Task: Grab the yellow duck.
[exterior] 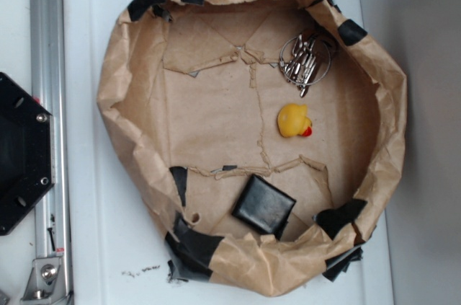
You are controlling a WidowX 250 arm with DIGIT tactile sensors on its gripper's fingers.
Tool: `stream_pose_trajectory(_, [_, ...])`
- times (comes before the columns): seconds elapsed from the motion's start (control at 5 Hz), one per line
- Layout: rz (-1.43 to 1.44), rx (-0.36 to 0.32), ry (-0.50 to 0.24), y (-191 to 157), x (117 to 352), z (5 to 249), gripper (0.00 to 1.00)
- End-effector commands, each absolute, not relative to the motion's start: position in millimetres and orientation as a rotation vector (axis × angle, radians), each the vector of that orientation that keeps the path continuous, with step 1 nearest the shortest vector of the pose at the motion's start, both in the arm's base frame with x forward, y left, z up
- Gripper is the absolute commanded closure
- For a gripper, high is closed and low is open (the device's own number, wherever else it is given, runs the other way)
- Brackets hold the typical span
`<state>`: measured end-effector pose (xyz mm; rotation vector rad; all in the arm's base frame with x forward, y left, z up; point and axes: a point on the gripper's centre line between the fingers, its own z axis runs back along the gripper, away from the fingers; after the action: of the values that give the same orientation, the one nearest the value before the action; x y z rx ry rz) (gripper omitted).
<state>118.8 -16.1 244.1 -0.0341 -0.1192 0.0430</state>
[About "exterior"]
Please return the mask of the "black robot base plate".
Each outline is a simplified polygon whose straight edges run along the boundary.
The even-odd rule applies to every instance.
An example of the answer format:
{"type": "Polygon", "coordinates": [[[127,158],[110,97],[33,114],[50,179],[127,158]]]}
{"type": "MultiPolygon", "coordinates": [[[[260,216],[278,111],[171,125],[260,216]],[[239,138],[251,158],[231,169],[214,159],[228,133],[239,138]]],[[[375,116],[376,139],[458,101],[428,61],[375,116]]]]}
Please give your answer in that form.
{"type": "Polygon", "coordinates": [[[54,185],[52,115],[1,73],[1,235],[10,234],[54,185]]]}

